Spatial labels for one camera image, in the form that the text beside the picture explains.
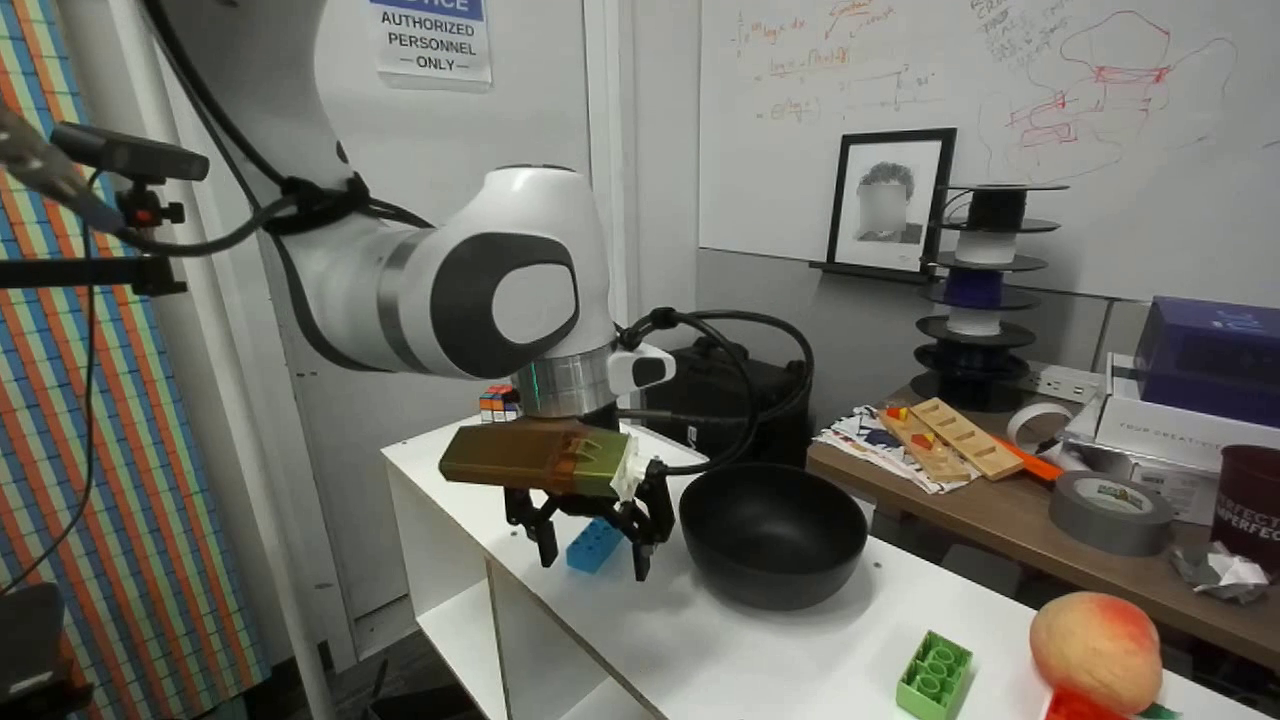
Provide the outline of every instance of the poster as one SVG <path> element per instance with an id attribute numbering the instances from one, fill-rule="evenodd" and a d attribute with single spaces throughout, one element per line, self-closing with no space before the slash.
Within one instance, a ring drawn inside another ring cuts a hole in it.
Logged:
<path id="1" fill-rule="evenodd" d="M 373 0 L 379 72 L 447 90 L 488 90 L 484 0 Z"/>

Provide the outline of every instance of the black pot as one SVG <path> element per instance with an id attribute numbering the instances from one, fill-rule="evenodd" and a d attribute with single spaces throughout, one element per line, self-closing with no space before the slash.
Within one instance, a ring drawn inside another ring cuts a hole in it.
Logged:
<path id="1" fill-rule="evenodd" d="M 680 525 L 708 587 L 768 612 L 837 598 L 869 546 L 869 520 L 839 489 L 775 464 L 687 483 Z"/>

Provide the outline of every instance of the peach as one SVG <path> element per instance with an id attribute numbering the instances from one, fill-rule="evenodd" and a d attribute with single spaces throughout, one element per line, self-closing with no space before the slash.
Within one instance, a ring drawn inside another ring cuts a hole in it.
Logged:
<path id="1" fill-rule="evenodd" d="M 1160 695 L 1160 633 L 1146 609 L 1073 593 L 1031 621 L 1031 662 L 1053 694 L 1140 715 Z"/>

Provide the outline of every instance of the striped curtain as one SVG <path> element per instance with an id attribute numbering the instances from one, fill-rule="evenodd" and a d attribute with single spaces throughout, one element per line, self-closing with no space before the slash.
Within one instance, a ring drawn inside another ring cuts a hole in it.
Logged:
<path id="1" fill-rule="evenodd" d="M 0 99 L 35 130 L 83 120 L 58 0 L 0 0 Z M 0 262 L 79 255 L 68 211 L 0 181 Z M 91 715 L 195 715 L 266 677 L 149 301 L 100 290 L 96 495 L 35 580 L 68 600 Z M 83 290 L 0 290 L 0 585 L 83 489 Z"/>

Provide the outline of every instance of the picture frame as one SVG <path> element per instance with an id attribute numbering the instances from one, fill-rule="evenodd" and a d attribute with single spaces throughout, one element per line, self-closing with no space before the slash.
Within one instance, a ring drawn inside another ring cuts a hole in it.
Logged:
<path id="1" fill-rule="evenodd" d="M 839 136 L 827 274 L 932 281 L 956 130 Z"/>

